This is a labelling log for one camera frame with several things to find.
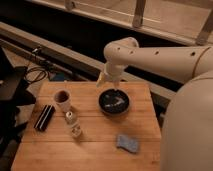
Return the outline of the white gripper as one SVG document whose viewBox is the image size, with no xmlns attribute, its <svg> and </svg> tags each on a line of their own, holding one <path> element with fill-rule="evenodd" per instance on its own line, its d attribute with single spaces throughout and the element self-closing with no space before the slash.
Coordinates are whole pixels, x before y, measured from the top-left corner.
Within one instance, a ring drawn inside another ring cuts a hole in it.
<svg viewBox="0 0 213 171">
<path fill-rule="evenodd" d="M 98 80 L 96 82 L 96 86 L 102 86 L 106 81 L 113 82 L 114 90 L 119 89 L 119 81 L 121 80 L 121 76 L 125 70 L 124 65 L 116 65 L 110 62 L 107 62 L 104 65 L 104 71 L 99 74 Z"/>
</svg>

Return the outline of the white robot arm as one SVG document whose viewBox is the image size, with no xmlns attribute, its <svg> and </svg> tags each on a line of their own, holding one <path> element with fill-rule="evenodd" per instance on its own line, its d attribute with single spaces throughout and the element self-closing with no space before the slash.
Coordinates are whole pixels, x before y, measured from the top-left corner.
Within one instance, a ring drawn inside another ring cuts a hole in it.
<svg viewBox="0 0 213 171">
<path fill-rule="evenodd" d="M 133 66 L 182 84 L 162 128 L 160 171 L 213 171 L 213 46 L 141 48 L 133 37 L 108 43 L 97 84 L 118 84 Z"/>
</svg>

